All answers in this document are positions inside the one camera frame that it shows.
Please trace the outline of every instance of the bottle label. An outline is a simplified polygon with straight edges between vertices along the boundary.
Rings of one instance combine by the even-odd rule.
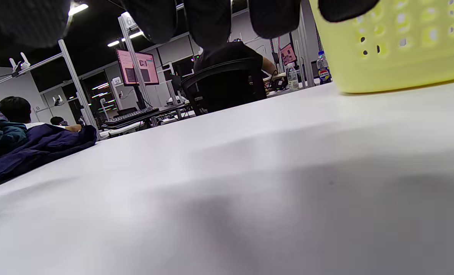
[[[320,81],[327,81],[330,79],[330,71],[328,70],[328,67],[319,69],[319,77]]]

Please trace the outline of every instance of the pink screen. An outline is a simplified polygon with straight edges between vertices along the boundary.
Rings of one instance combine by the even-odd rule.
[[[285,66],[293,61],[296,61],[295,51],[293,51],[291,43],[281,49],[281,59],[283,60],[283,64]]]
[[[137,84],[134,63],[130,53],[125,50],[117,50],[118,61],[122,67],[123,82],[125,84]],[[159,84],[157,71],[155,70],[154,56],[146,53],[136,53],[137,61],[140,67],[145,84]]]

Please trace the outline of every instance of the black shirt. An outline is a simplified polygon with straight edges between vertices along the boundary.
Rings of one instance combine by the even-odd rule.
[[[206,49],[195,62],[194,68],[197,72],[213,65],[243,58],[254,58],[261,70],[262,55],[243,42],[229,42],[218,49]],[[228,71],[212,75],[199,81],[198,86],[200,93],[208,102],[209,112],[255,101],[253,88],[249,85],[249,73],[246,71]],[[219,101],[223,102],[223,106],[213,104]]]

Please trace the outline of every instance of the monitor stand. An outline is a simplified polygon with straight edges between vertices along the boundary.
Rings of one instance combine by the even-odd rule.
[[[137,96],[137,106],[138,108],[141,110],[143,108],[147,108],[147,106],[145,105],[145,100],[144,100],[144,97],[142,96],[142,93],[140,92],[140,89],[138,88],[138,85],[134,85],[134,90],[136,92],[136,96]]]

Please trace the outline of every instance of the black keyboard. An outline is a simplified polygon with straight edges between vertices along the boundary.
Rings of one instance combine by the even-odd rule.
[[[121,115],[119,117],[115,117],[111,120],[106,120],[105,121],[105,124],[106,125],[118,125],[118,124],[122,124],[122,123],[125,123],[125,122],[128,122],[128,121],[131,121],[131,120],[134,120],[136,118],[139,118],[141,116],[145,116],[145,115],[148,115],[149,113],[155,113],[159,111],[159,108],[144,108],[144,109],[141,109],[141,110],[138,110],[138,111],[134,111],[132,113],[128,113],[126,115]]]

